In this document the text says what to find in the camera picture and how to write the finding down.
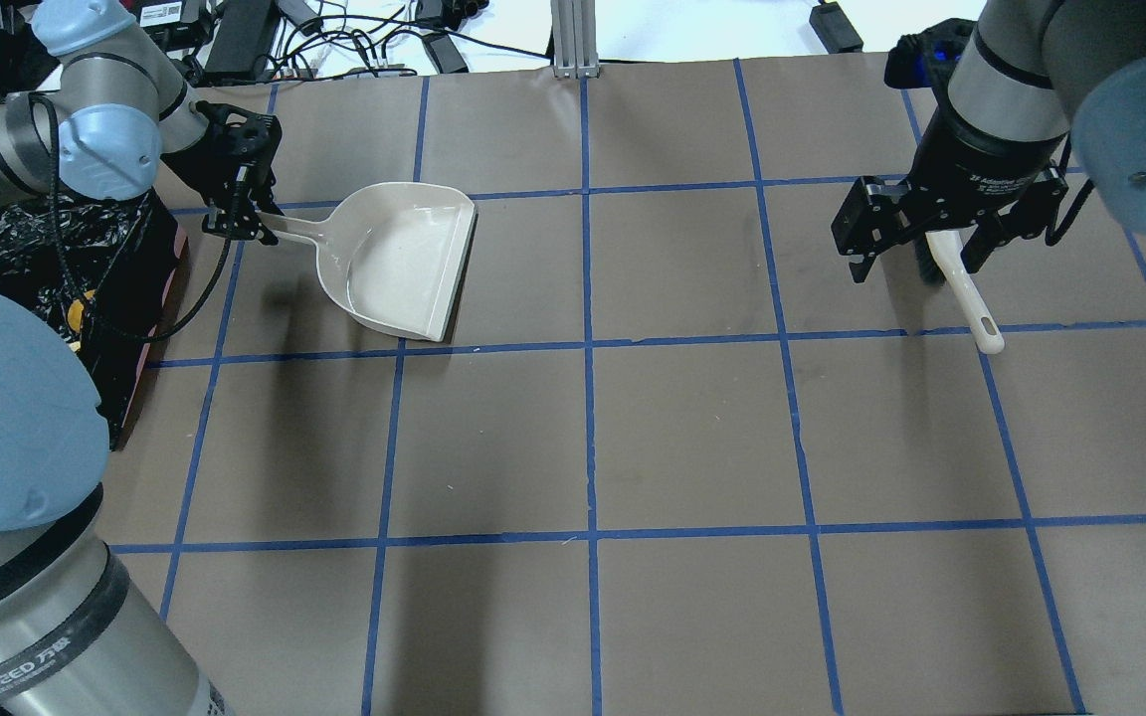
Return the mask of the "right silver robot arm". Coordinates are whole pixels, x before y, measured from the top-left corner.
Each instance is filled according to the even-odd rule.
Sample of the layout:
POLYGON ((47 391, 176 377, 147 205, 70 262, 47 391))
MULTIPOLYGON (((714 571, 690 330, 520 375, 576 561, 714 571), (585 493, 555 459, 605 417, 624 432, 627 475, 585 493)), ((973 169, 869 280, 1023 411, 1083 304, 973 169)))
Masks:
POLYGON ((884 82, 936 108, 906 176, 857 178, 837 212, 854 282, 906 244, 940 281, 927 233, 970 233, 972 273, 1013 239, 1055 245, 1091 196, 1146 236, 1146 1, 988 1, 901 37, 884 82))

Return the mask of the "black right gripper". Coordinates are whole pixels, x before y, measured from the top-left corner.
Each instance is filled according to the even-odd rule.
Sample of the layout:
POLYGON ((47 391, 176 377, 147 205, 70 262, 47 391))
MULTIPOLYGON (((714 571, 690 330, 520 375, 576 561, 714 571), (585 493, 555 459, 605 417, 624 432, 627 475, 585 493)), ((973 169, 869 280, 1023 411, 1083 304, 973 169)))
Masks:
POLYGON ((904 178, 856 178, 831 223, 837 253, 862 284, 886 251, 929 231, 972 231, 960 258, 978 273, 1013 239, 1054 236, 1067 198, 1055 137, 995 137, 970 126, 947 101, 937 104, 904 178))

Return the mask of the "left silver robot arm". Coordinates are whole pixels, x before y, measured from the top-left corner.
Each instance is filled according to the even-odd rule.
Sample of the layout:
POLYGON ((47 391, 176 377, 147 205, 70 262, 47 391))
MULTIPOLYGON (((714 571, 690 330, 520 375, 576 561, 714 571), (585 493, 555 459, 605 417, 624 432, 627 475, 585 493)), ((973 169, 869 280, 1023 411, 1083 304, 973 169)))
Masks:
MULTIPOLYGON (((44 1, 29 26, 58 91, 0 101, 0 210, 146 198, 160 164, 235 221, 251 175, 225 105, 187 85, 117 1, 44 1)), ((99 538, 99 391, 52 326, 0 296, 0 715, 231 715, 99 538)))

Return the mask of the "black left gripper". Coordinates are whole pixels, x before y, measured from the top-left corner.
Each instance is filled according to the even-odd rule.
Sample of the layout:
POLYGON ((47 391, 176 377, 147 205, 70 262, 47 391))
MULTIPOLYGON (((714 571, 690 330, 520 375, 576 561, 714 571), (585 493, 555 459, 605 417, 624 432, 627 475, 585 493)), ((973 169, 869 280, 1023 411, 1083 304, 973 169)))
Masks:
POLYGON ((275 204, 273 160, 283 137, 281 120, 236 105, 194 101, 204 121, 193 145, 165 154, 165 164, 201 195, 209 213, 203 233, 229 241, 276 245, 261 217, 281 217, 275 204))

